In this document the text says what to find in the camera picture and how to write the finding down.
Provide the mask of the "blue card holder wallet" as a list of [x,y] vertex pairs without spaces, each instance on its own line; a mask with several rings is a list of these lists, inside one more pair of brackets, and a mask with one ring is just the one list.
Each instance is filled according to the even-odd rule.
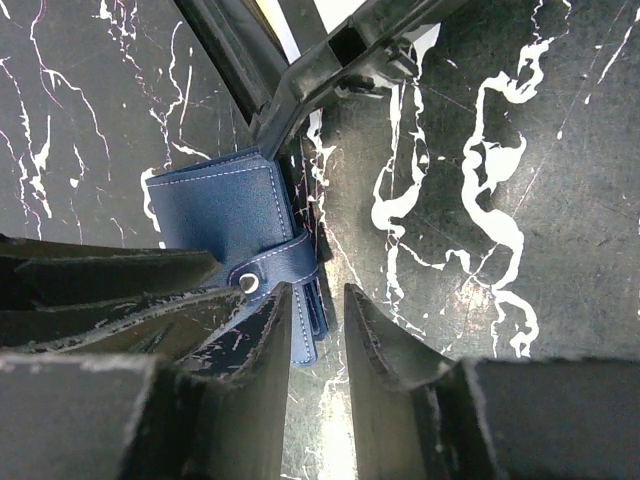
[[257,312],[281,282],[292,285],[291,361],[310,366],[328,332],[309,231],[296,224],[279,164],[256,149],[147,179],[165,244],[206,250],[221,266],[207,280],[239,287],[247,304],[223,327],[237,327]]

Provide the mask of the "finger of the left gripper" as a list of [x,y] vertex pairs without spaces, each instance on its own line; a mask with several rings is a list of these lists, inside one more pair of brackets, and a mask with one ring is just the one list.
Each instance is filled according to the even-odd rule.
[[238,288],[207,288],[1,313],[3,354],[150,354],[183,358],[246,305]]
[[1,306],[93,303],[197,288],[220,269],[206,251],[127,249],[1,237]]

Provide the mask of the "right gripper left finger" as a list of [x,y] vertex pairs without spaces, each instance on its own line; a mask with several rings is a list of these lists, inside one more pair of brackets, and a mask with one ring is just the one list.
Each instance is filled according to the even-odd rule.
[[5,479],[274,479],[280,474],[292,293],[183,358],[3,354]]

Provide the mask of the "black card tray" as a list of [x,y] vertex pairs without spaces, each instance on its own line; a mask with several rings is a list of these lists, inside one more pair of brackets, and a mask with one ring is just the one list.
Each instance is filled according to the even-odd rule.
[[460,1],[367,1],[336,30],[288,62],[253,1],[180,1],[232,95],[254,144],[268,159],[324,99],[381,95],[417,74],[419,38],[462,7]]

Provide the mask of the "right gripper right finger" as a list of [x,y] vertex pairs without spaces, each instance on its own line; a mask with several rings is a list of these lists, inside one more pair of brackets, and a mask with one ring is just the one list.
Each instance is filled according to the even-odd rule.
[[639,365],[450,360],[356,285],[344,327],[362,479],[635,479]]

